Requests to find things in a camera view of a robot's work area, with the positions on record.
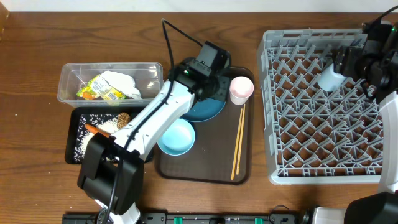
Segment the pink cup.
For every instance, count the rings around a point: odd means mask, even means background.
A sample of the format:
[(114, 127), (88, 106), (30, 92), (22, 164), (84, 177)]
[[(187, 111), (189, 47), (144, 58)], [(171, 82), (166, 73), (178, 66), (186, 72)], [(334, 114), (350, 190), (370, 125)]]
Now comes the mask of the pink cup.
[(233, 78), (229, 87), (230, 100), (235, 105), (243, 105), (254, 92), (254, 84), (248, 77)]

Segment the light blue cup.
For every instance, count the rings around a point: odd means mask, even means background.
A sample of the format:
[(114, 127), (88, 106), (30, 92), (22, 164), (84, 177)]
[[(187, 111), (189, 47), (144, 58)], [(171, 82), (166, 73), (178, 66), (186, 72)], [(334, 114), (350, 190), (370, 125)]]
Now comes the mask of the light blue cup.
[(334, 71), (334, 64), (331, 63), (321, 72), (317, 83), (322, 90), (331, 92), (337, 90), (345, 80), (346, 77)]

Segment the light blue rice bowl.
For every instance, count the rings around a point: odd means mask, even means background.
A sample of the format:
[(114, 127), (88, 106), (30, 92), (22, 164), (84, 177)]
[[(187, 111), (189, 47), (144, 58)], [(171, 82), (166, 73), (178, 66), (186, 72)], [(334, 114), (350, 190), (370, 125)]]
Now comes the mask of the light blue rice bowl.
[(181, 156), (194, 145), (196, 134), (193, 126), (184, 119), (177, 119), (157, 141), (162, 152), (170, 156)]

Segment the brown textured food piece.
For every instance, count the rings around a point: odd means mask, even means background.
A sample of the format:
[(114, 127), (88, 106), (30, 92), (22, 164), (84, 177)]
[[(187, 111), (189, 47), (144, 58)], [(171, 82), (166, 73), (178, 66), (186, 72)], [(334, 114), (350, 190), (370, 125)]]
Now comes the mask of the brown textured food piece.
[(131, 116), (128, 113), (122, 112), (118, 115), (118, 120), (117, 120), (117, 128), (122, 129), (125, 127), (131, 120)]

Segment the yellow green snack wrapper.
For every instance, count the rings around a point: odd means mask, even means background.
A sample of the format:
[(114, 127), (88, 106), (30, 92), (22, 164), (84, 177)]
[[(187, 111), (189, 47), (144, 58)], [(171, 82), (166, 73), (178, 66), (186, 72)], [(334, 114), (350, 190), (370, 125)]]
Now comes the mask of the yellow green snack wrapper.
[(112, 87), (102, 75), (92, 78), (76, 95), (85, 100), (102, 98), (103, 100), (123, 100), (126, 95)]

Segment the orange carrot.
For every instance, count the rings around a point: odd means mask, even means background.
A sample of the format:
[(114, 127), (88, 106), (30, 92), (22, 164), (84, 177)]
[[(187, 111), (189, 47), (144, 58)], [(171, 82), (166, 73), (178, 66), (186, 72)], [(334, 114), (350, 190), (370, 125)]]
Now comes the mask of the orange carrot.
[(107, 132), (105, 132), (105, 131), (103, 131), (103, 130), (101, 130), (101, 129), (98, 129), (97, 127), (94, 127), (94, 126), (92, 126), (92, 125), (90, 125), (90, 124), (85, 124), (85, 128), (89, 131), (89, 132), (91, 132), (91, 133), (93, 133), (93, 134), (97, 134), (97, 133), (100, 133), (100, 134), (102, 134), (103, 136), (105, 136), (105, 137), (110, 137), (110, 134), (109, 133), (107, 133)]

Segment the white napkin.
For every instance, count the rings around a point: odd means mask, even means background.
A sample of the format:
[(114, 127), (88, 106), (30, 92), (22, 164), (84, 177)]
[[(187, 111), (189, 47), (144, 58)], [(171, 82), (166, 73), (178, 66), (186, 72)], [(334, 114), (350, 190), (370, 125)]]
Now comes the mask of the white napkin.
[(141, 93), (136, 88), (133, 77), (123, 73), (105, 71), (101, 76), (109, 83), (110, 86), (117, 89), (129, 98), (141, 100)]

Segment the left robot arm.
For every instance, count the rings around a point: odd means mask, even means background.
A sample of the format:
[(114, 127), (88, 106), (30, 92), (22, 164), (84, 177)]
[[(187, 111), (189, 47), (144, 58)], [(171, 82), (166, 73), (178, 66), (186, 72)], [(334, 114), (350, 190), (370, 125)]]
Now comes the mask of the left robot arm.
[(127, 125), (88, 142), (78, 186), (102, 206), (97, 223), (136, 223), (144, 163), (166, 130), (196, 101), (215, 95), (231, 59), (186, 58), (173, 67), (158, 95)]

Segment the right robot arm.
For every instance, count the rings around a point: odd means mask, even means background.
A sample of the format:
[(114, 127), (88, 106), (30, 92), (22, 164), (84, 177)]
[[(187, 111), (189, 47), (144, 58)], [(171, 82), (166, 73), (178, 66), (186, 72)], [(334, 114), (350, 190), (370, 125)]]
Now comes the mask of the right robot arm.
[(351, 78), (377, 104), (382, 121), (378, 190), (346, 208), (317, 207), (312, 223), (397, 223), (397, 24), (375, 19), (364, 24), (362, 33), (366, 36), (362, 47), (342, 46), (333, 53), (318, 86), (332, 91)]

